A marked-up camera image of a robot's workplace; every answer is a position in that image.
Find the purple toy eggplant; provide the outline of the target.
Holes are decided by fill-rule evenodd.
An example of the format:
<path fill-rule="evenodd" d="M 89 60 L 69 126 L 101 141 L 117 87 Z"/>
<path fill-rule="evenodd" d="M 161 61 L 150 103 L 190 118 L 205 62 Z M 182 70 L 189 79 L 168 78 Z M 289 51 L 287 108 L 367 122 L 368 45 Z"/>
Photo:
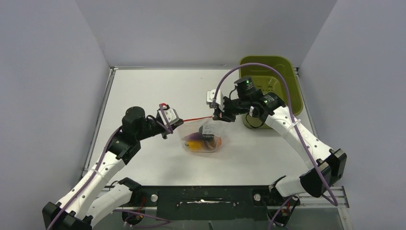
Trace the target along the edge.
<path fill-rule="evenodd" d="M 200 132 L 195 132 L 195 133 L 184 136 L 182 139 L 185 141 L 202 140 L 202 135 Z"/>

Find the olive green plastic basket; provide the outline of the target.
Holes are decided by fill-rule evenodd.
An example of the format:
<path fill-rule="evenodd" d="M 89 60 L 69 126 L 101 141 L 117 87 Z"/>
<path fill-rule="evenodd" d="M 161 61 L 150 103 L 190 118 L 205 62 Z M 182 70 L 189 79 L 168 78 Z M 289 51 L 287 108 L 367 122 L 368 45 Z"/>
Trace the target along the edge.
<path fill-rule="evenodd" d="M 240 64 L 262 63 L 277 70 L 287 83 L 292 104 L 293 114 L 299 115 L 303 110 L 303 100 L 297 80 L 297 69 L 291 62 L 281 56 L 246 56 L 240 60 Z M 273 92 L 284 102 L 287 102 L 286 90 L 281 79 L 272 70 L 264 67 L 249 66 L 239 70 L 240 78 L 250 76 L 256 88 L 262 90 L 263 94 Z"/>

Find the yellow toy bell pepper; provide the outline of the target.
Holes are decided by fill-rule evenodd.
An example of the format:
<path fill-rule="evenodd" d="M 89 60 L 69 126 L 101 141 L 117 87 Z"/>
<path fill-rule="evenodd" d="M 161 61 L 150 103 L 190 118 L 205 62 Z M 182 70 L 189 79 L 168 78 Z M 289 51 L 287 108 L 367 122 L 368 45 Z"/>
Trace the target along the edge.
<path fill-rule="evenodd" d="M 203 142 L 198 140 L 187 141 L 185 145 L 192 152 L 198 152 L 204 148 Z"/>

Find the dark green toy avocado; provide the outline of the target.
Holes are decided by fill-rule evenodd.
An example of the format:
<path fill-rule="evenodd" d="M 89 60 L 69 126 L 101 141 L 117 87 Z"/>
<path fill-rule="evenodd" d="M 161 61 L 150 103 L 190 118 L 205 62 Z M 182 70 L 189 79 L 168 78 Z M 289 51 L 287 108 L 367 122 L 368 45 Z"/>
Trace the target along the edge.
<path fill-rule="evenodd" d="M 210 141 L 215 138 L 214 127 L 212 125 L 203 125 L 199 127 L 199 132 L 202 135 L 203 141 Z"/>

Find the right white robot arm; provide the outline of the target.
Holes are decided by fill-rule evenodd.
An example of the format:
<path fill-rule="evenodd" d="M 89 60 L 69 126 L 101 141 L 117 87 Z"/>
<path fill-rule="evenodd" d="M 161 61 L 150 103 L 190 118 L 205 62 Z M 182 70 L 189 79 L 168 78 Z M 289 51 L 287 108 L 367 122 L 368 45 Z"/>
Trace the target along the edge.
<path fill-rule="evenodd" d="M 263 94 L 251 77 L 235 81 L 238 98 L 230 99 L 221 91 L 207 92 L 206 103 L 214 108 L 214 120 L 234 122 L 237 115 L 249 115 L 280 134 L 299 154 L 308 171 L 299 176 L 283 176 L 269 191 L 271 202 L 280 205 L 288 196 L 308 193 L 321 197 L 343 176 L 347 155 L 334 150 L 314 136 L 301 121 L 290 115 L 289 107 L 275 93 Z"/>

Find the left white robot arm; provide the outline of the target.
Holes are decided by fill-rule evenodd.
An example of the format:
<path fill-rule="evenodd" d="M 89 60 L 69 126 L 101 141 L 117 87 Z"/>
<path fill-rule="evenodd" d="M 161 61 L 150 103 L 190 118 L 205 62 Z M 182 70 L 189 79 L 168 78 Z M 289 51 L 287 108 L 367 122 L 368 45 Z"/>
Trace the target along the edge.
<path fill-rule="evenodd" d="M 109 181 L 141 149 L 141 141 L 156 135 L 163 139 L 184 121 L 175 109 L 160 104 L 156 117 L 148 117 L 143 108 L 126 110 L 122 125 L 109 137 L 99 159 L 82 179 L 56 203 L 43 210 L 48 230 L 91 230 L 104 217 L 128 203 L 140 184 L 125 178 L 111 191 L 101 195 Z"/>

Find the clear zip top bag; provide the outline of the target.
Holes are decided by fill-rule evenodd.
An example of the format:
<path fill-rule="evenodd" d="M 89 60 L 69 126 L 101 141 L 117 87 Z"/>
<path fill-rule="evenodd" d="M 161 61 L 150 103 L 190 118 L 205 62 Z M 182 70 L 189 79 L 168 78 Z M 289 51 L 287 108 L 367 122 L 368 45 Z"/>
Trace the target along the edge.
<path fill-rule="evenodd" d="M 176 129 L 183 149 L 190 153 L 212 153 L 219 151 L 228 141 L 227 123 L 200 117 L 184 120 Z"/>

